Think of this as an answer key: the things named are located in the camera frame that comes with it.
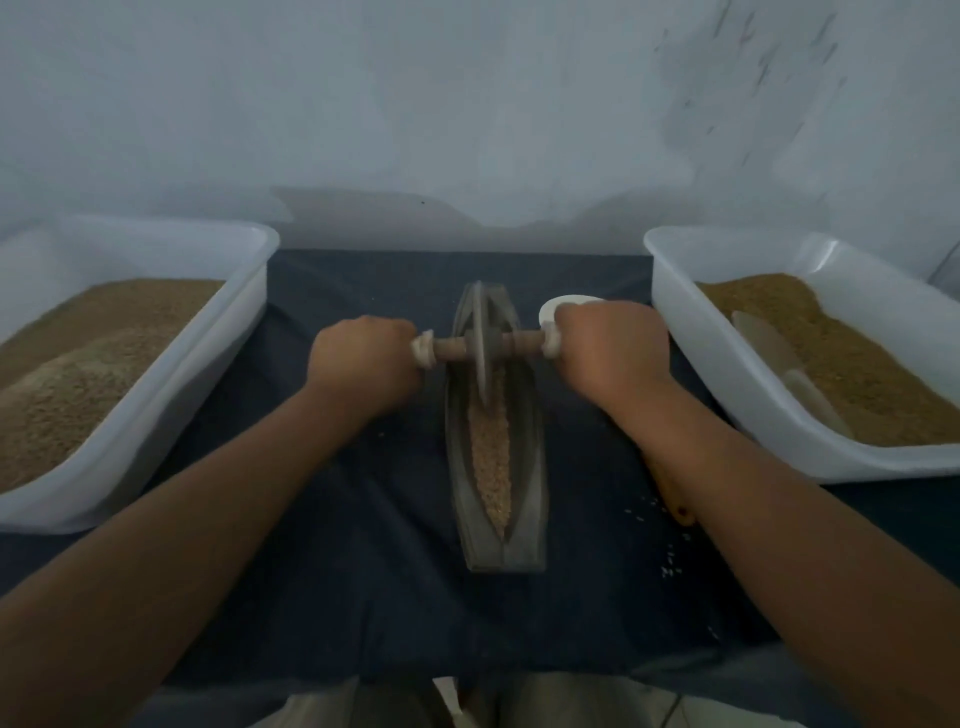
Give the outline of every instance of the grain pile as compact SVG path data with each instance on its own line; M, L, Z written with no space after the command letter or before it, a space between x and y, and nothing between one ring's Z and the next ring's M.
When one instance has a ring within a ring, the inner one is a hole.
M470 453L477 490L493 528L504 537L510 522L510 424L507 420L505 373L496 369L491 377L490 404L480 400L476 382L470 387L467 418Z
M879 344L830 318L803 281L772 274L697 285L728 319L744 311L779 331L853 439L885 448L960 443L960 410Z
M221 285L106 283L0 345L0 493L77 449Z

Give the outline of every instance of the plastic container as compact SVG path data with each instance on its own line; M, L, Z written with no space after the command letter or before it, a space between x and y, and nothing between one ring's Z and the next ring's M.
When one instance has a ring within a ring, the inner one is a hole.
M226 281L67 460L0 495L0 530L82 530L139 495L259 320L278 244L248 223L93 215L0 242L0 341L98 283Z
M694 281L787 273L824 311L960 403L960 303L834 237L802 231L657 228L653 302L677 344L734 423L823 483L960 473L960 445L877 448L815 420Z

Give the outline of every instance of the wrist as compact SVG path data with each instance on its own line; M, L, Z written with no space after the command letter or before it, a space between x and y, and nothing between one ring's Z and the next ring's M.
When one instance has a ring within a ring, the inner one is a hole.
M355 398L332 387L305 384L284 403L294 429L309 438L325 440L326 433L339 431L345 439L359 432L372 415Z
M664 415L675 408L686 390L673 377L638 385L619 397L608 414L638 445L647 434L664 425Z

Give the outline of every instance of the grinding wheel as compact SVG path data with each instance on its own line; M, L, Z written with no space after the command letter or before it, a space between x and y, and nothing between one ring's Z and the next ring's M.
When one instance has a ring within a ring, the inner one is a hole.
M457 530L467 566L474 571L541 571L546 568L547 488L543 423L533 368L522 357L497 356L504 332L521 330L503 286L471 283L453 323L468 342L467 361L446 364L446 452ZM468 409L476 388L487 406L493 363L504 372L510 432L511 516L503 538L477 489Z

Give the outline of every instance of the dark blue cloth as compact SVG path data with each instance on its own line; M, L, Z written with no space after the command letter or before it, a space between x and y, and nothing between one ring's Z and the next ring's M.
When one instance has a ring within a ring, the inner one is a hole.
M365 313L447 332L467 282L504 283L523 324L580 293L649 303L646 257L281 251L262 323L154 485L249 427L303 382L314 334ZM714 409L679 352L675 376ZM450 502L441 370L311 480L170 676L199 688L353 674L492 669L627 673L722 659L776 635L699 528L662 509L633 444L535 366L550 489L539 575L467 571ZM957 478L835 493L960 581ZM8 591L76 537L0 536Z

